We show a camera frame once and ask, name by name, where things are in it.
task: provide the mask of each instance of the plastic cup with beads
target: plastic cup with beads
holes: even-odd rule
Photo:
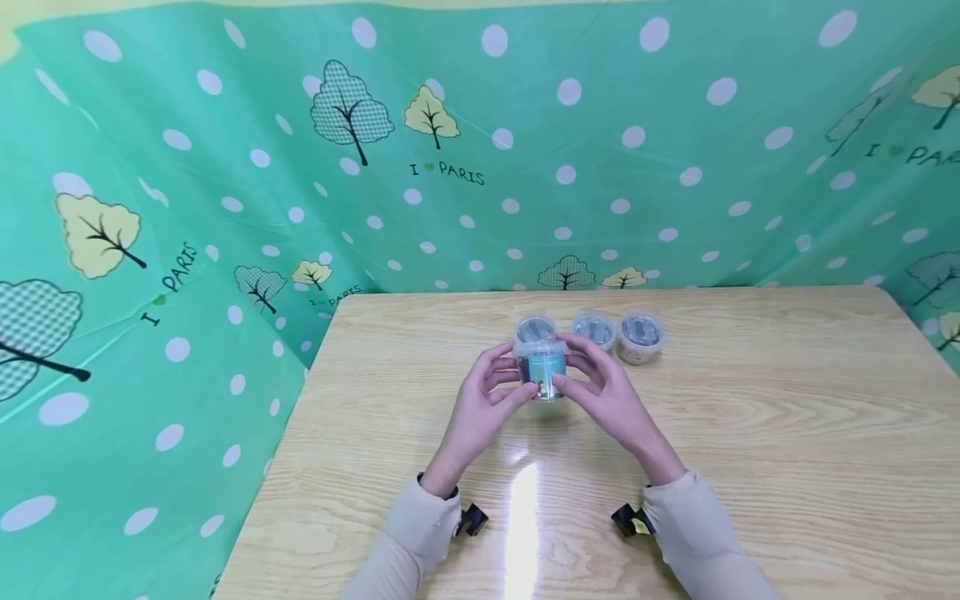
[[[660,319],[644,312],[629,312],[616,332],[616,354],[629,365],[642,365],[663,347],[666,331]]]
[[[600,313],[580,313],[570,324],[570,331],[576,335],[590,338],[597,346],[607,352],[613,350],[616,342],[616,329],[613,322]]]

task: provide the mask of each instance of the plastic container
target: plastic container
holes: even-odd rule
[[[613,322],[600,313],[580,313],[570,324],[570,331],[590,338],[607,352],[613,350],[613,345],[616,343],[616,329],[613,328]]]
[[[629,365],[642,365],[663,347],[666,331],[660,319],[644,312],[629,312],[616,332],[616,353]]]
[[[566,374],[566,342],[540,340],[514,344],[516,368],[520,381],[537,384],[534,400],[552,402],[564,394],[553,387],[553,373]]]

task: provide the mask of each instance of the wood grain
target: wood grain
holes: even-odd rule
[[[461,379],[514,323],[660,315],[629,367],[660,427],[730,510],[784,598],[947,598],[960,588],[960,382],[867,287],[423,294],[341,304],[218,600],[338,597]],[[609,515],[646,484],[576,406],[523,407],[461,482],[491,517],[422,598],[683,597]]]

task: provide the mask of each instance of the tree illustration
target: tree illustration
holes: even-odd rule
[[[48,360],[73,335],[83,301],[43,279],[0,281],[0,402],[27,387],[40,367],[90,378],[89,371]]]
[[[933,129],[942,129],[953,109],[960,105],[960,64],[954,64],[923,82],[913,95],[913,101],[931,108],[942,108],[944,113]]]
[[[537,281],[540,285],[568,290],[571,287],[590,285],[596,278],[596,274],[587,268],[587,263],[573,254],[568,254],[557,264],[542,271],[537,276]]]
[[[333,270],[326,265],[302,260],[290,277],[297,283],[313,283],[322,292],[324,288],[320,287],[320,284],[330,279],[332,274]]]
[[[279,273],[264,271],[259,267],[237,267],[233,270],[233,278],[237,287],[247,296],[253,296],[253,305],[262,304],[276,314],[276,309],[270,304],[270,299],[276,296],[287,280]]]
[[[914,306],[929,300],[934,306],[943,307],[960,293],[960,252],[940,252],[921,258],[906,272],[926,288]]]
[[[601,283],[607,287],[618,288],[621,290],[626,287],[637,287],[638,285],[643,285],[646,282],[647,278],[643,276],[643,273],[637,269],[634,269],[633,267],[621,269],[601,281]]]
[[[433,91],[426,85],[417,90],[417,97],[410,101],[410,105],[403,111],[403,122],[415,132],[433,135],[433,141],[440,150],[440,137],[456,137],[460,135],[457,122],[447,114],[442,103]]]
[[[937,351],[943,352],[947,347],[953,346],[953,349],[960,352],[960,312],[940,315],[940,335],[944,336],[944,342],[937,347]]]
[[[364,81],[350,75],[338,60],[324,67],[324,83],[313,97],[310,117],[314,130],[324,139],[356,146],[364,166],[369,163],[360,144],[381,140],[394,130],[387,107],[375,101]]]
[[[102,277],[124,257],[147,268],[147,263],[130,252],[140,232],[139,215],[122,204],[104,204],[93,196],[59,194],[55,202],[66,232],[70,264],[84,277]]]

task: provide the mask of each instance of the hand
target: hand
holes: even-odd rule
[[[497,386],[520,380],[507,342],[484,350],[467,374],[453,406],[444,440],[420,478],[420,486],[435,496],[453,493],[464,471],[493,442],[510,415],[537,394],[537,385]]]
[[[588,338],[563,332],[557,338],[577,352],[566,356],[566,364],[586,375],[588,381],[554,374],[554,385],[636,456],[651,485],[683,477],[684,463],[643,406],[623,367]]]

